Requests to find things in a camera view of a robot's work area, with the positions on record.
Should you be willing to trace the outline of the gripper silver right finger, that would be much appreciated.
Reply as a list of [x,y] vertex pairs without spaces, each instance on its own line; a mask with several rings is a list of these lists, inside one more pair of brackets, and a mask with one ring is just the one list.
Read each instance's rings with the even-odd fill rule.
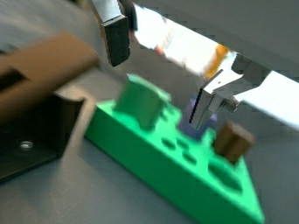
[[237,54],[228,71],[220,69],[200,87],[191,117],[216,114],[219,109],[232,113],[240,104],[236,95],[259,87],[269,73],[269,68]]

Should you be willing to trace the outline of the gripper black-tipped left finger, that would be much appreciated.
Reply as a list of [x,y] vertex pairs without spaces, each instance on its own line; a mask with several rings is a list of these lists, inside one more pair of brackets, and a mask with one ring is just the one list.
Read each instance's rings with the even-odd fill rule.
[[112,67],[129,57],[128,18],[121,14],[117,0],[90,0],[104,33],[107,56]]

